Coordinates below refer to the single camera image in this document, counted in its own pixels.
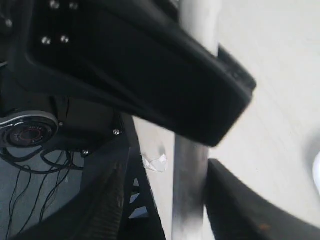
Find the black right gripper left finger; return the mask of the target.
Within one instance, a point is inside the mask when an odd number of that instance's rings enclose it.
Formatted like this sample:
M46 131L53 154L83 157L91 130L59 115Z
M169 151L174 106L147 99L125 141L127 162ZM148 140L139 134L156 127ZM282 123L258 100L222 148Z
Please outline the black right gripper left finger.
M113 105L214 147L251 102L256 82L218 57L152 0L28 0L33 91Z

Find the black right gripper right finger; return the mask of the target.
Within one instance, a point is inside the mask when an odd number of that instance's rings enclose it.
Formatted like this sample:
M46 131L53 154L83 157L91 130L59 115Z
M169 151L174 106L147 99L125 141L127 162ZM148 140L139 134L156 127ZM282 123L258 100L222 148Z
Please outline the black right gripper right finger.
M217 240L318 240L320 229L252 191L218 160L210 159L205 206Z

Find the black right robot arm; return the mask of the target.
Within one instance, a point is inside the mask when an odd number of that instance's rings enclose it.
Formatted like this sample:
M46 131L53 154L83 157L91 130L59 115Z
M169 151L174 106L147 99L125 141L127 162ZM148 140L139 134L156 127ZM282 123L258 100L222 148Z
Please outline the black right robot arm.
M83 172L82 191L17 240L163 240L133 117L175 133L172 234L317 240L216 159L255 79L214 34L211 0L3 0L0 157Z

